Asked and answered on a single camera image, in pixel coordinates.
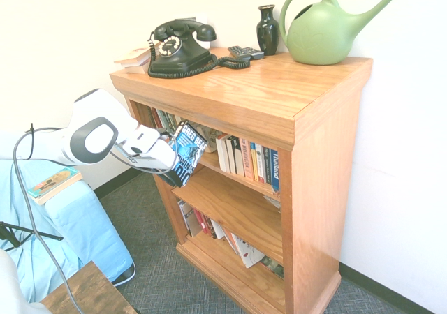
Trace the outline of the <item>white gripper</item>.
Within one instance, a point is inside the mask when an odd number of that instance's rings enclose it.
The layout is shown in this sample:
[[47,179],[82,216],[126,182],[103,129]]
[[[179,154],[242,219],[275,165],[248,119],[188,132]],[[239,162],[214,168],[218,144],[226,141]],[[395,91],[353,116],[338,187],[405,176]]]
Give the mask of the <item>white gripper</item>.
[[[168,170],[175,164],[175,151],[164,140],[157,140],[152,148],[143,153],[141,148],[131,147],[134,159],[138,167],[155,170]],[[172,170],[157,171],[156,174],[168,185],[174,186],[175,181],[172,179]]]

